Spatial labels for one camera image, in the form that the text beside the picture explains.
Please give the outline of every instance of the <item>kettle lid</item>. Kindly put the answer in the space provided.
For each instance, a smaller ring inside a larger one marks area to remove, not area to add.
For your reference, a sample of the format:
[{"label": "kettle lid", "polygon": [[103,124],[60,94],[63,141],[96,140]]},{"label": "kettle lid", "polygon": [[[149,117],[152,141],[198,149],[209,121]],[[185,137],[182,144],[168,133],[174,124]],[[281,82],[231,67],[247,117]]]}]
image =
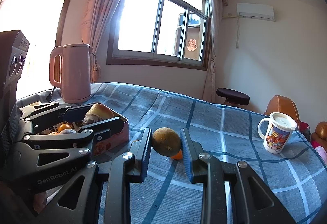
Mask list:
[{"label": "kettle lid", "polygon": [[77,43],[77,44],[67,44],[67,45],[63,45],[64,48],[68,48],[68,47],[89,47],[89,44],[86,43]]}]

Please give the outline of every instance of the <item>kettle handle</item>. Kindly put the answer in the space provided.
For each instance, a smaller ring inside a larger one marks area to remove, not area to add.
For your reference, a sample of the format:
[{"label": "kettle handle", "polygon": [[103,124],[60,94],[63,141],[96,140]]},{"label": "kettle handle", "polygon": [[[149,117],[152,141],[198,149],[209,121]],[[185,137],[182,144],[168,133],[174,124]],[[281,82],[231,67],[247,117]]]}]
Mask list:
[{"label": "kettle handle", "polygon": [[55,58],[57,55],[60,56],[60,61],[61,61],[63,55],[63,46],[55,47],[50,53],[49,80],[51,85],[53,85],[54,87],[61,88],[62,87],[61,82],[57,82],[55,80]]}]

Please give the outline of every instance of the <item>mug lid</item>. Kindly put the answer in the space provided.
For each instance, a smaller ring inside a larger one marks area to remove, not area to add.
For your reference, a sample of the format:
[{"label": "mug lid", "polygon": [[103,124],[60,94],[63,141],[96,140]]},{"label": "mug lid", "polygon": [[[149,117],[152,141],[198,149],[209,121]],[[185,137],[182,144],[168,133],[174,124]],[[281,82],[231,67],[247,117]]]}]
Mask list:
[{"label": "mug lid", "polygon": [[63,45],[64,48],[68,48],[68,47],[89,47],[89,44],[86,43],[77,43],[77,44],[67,44],[67,45]]},{"label": "mug lid", "polygon": [[295,130],[297,128],[297,123],[293,118],[281,112],[272,112],[270,117],[274,120],[274,122],[285,129]]}]

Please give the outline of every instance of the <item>blue plaid blanket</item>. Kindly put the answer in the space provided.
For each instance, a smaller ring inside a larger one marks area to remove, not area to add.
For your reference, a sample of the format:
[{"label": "blue plaid blanket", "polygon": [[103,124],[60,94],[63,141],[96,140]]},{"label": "blue plaid blanket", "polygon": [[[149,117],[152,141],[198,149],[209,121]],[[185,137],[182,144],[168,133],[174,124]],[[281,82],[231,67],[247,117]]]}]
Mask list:
[{"label": "blue plaid blanket", "polygon": [[[49,93],[43,91],[23,98],[18,106],[38,100],[46,102]],[[264,149],[257,132],[264,115],[122,83],[92,84],[92,94],[84,104],[102,102],[128,118],[130,142],[140,139],[146,127],[153,131],[170,127],[177,133],[188,128],[192,140],[200,142],[206,152],[221,161],[235,164],[245,160],[298,224],[309,223],[327,199],[326,165],[299,131],[292,134],[282,153],[274,155]],[[63,103],[58,89],[53,99]],[[130,143],[118,146],[98,156],[97,162],[112,160],[129,147]],[[229,204],[228,188],[226,196]],[[132,223],[199,223],[202,185],[188,181],[182,160],[152,151],[148,176],[143,184],[131,185],[130,200]],[[103,221],[104,201],[99,223]]]}]

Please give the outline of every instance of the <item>window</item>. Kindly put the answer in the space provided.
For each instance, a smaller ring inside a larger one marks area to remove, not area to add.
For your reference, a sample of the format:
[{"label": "window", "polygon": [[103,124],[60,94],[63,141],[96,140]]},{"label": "window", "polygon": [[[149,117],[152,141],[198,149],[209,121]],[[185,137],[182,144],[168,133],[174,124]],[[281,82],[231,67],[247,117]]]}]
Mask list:
[{"label": "window", "polygon": [[30,42],[17,99],[53,88],[49,81],[50,52],[55,46],[64,0],[5,0],[0,6],[0,31],[22,30]]},{"label": "window", "polygon": [[111,23],[107,63],[203,67],[208,12],[208,0],[121,0]]}]

